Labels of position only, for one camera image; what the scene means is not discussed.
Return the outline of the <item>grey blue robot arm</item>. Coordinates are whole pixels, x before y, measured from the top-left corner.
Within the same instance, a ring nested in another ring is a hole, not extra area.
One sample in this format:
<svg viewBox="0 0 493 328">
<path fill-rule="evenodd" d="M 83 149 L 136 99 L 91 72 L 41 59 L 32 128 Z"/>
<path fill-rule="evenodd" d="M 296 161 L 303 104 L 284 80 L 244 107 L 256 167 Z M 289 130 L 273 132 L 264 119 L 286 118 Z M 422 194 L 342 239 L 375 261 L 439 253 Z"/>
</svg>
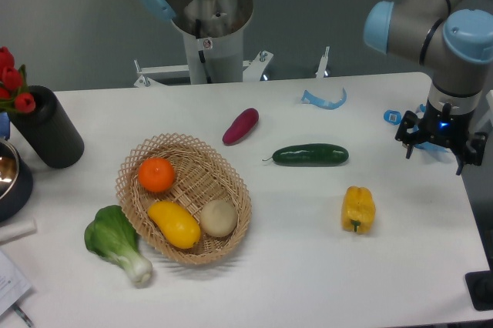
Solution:
<svg viewBox="0 0 493 328">
<path fill-rule="evenodd" d="M 243 31 L 253 0 L 140 0 L 182 33 L 194 84 L 242 82 Z M 406 112 L 396 140 L 407 150 L 429 142 L 450 149 L 458 166 L 482 163 L 488 136 L 469 128 L 492 66 L 492 17 L 457 10 L 461 0 L 379 2 L 364 24 L 364 42 L 433 71 L 423 116 Z"/>
</svg>

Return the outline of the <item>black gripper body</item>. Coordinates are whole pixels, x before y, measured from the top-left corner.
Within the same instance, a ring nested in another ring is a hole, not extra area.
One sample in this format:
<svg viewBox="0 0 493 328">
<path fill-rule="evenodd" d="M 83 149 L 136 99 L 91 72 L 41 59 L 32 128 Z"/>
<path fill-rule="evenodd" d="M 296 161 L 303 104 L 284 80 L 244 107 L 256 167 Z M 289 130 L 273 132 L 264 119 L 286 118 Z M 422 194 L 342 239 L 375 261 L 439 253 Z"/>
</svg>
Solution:
<svg viewBox="0 0 493 328">
<path fill-rule="evenodd" d="M 415 146 L 429 142 L 450 149 L 455 157 L 464 156 L 466 165 L 480 166 L 488 134 L 469 130 L 472 117 L 472 112 L 454 114 L 450 103 L 441 109 L 427 103 L 422 117 L 412 111 L 404 114 L 395 139 L 402 144 L 410 144 L 411 153 Z"/>
</svg>

